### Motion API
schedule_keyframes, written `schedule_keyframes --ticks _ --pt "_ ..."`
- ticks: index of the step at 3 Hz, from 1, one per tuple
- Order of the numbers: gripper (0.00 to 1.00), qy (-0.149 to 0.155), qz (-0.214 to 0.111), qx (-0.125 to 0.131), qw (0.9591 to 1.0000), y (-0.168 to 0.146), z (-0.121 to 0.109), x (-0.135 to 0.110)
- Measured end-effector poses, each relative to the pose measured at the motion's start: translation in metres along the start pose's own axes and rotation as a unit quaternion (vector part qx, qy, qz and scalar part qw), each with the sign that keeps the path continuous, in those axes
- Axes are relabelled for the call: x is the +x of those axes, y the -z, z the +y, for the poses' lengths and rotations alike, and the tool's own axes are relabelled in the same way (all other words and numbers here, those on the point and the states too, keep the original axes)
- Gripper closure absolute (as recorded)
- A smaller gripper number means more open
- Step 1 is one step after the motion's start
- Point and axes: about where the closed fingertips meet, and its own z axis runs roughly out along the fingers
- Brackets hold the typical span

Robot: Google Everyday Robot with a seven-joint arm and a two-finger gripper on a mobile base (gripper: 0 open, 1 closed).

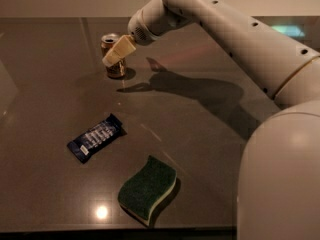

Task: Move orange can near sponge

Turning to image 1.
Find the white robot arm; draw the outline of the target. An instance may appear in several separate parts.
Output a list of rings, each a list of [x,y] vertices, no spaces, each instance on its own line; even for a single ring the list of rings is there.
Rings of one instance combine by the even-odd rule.
[[[320,240],[320,53],[221,0],[151,0],[107,52],[111,66],[168,31],[199,24],[281,112],[242,155],[238,240]]]

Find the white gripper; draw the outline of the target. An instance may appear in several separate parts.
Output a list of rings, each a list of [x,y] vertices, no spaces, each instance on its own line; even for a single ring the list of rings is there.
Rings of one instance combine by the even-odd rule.
[[[159,18],[152,16],[146,9],[138,10],[129,20],[128,33],[122,35],[103,57],[106,67],[111,67],[136,50],[136,44],[147,46],[159,39],[157,27]]]

